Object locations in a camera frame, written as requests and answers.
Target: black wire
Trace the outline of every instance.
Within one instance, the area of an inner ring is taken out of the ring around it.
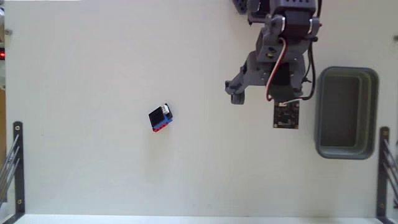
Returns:
[[[322,0],[318,0],[318,13],[317,13],[318,18],[321,17],[321,12],[322,12]]]
[[[310,57],[309,61],[311,63],[311,68],[312,68],[312,87],[311,87],[311,93],[306,97],[302,97],[303,100],[309,100],[313,97],[313,94],[315,92],[315,87],[317,85],[317,73],[315,71],[315,62],[313,61],[312,42],[310,44],[310,47],[308,48],[308,56]]]
[[[310,68],[311,68],[310,51],[308,50],[307,53],[308,53],[308,67],[307,67],[307,71],[305,72],[305,76],[304,76],[304,78],[303,78],[301,83],[310,82],[307,79],[308,74],[310,73]]]

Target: white table surface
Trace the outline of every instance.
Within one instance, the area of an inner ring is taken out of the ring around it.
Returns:
[[[377,127],[390,126],[392,142],[397,8],[324,1],[314,45],[318,74],[377,71]],[[12,123],[24,123],[27,213],[375,216],[377,153],[321,158],[315,99],[301,104],[299,130],[272,128],[264,88],[230,104],[224,81],[260,30],[230,0],[6,1],[6,9],[7,133],[10,143]],[[174,122],[154,134],[147,115],[165,102]],[[57,218],[21,221],[29,217]]]
[[[129,217],[101,215],[25,215],[16,224],[380,224],[365,218]]]

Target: gray container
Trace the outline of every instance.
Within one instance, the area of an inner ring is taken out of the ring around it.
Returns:
[[[374,151],[379,78],[369,68],[330,67],[318,84],[315,144],[327,159],[367,159]]]

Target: robotic arm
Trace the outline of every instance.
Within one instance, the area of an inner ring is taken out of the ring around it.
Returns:
[[[312,42],[317,41],[322,1],[315,0],[248,0],[249,23],[264,23],[256,50],[251,52],[238,75],[225,82],[232,104],[244,104],[244,90],[266,86],[266,98],[275,102],[309,100],[302,97],[302,83],[307,82],[303,54],[308,51],[313,76]]]

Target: bolt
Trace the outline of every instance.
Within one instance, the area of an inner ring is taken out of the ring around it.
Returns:
[[[12,35],[12,30],[10,30],[10,29],[5,29],[5,30],[4,30],[4,34],[6,34],[6,35]]]

